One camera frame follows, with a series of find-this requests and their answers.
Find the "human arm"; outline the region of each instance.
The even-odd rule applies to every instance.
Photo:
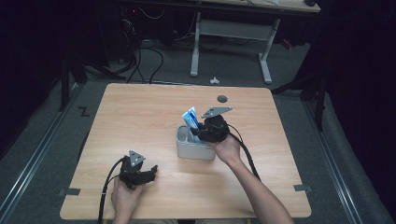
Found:
[[[240,158],[239,143],[230,135],[220,143],[207,143],[235,174],[261,223],[293,223],[282,202],[253,173]]]
[[[116,216],[113,220],[114,224],[129,223],[144,187],[145,185],[139,185],[135,189],[128,189],[125,183],[120,181],[119,177],[114,178],[114,189],[111,194],[111,201],[116,210]]]

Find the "gray tape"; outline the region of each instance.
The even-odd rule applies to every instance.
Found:
[[[81,189],[61,189],[59,190],[58,196],[66,196],[66,195],[79,195]]]
[[[305,191],[305,193],[312,192],[312,188],[309,185],[294,185],[295,191]]]

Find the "small round object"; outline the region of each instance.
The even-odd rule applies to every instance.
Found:
[[[218,96],[218,101],[220,103],[226,103],[228,101],[228,98],[225,95],[220,95],[220,96]]]

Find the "table top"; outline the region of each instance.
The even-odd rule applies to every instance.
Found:
[[[228,102],[219,103],[225,95]],[[213,161],[177,156],[176,131],[182,114],[195,106],[202,115],[210,106],[231,106],[222,116],[242,135],[262,182],[292,217],[311,209],[271,92],[265,88],[110,84],[70,184],[78,196],[66,195],[63,219],[97,219],[101,191],[116,161],[129,150],[142,154],[142,171],[158,165],[146,185],[133,218],[255,217],[248,197],[231,170]],[[241,157],[248,167],[243,150]],[[120,165],[113,175],[120,172]],[[104,218],[114,217],[113,182],[108,186]]]
[[[249,6],[248,0],[202,0],[209,3],[231,4],[240,6]],[[309,7],[304,3],[304,0],[278,0],[278,4],[274,3],[275,0],[251,0],[253,4],[250,7],[267,7],[273,9],[292,10],[301,12],[320,12],[320,7],[315,4]]]

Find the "human hand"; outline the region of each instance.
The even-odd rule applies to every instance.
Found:
[[[128,223],[132,213],[139,203],[140,194],[145,185],[139,185],[135,189],[128,189],[125,183],[120,181],[117,176],[114,178],[114,189],[111,194],[111,202],[113,202],[116,216],[113,223]]]
[[[237,161],[241,161],[239,143],[229,134],[220,143],[206,143],[216,151],[219,159],[227,165],[230,166]]]

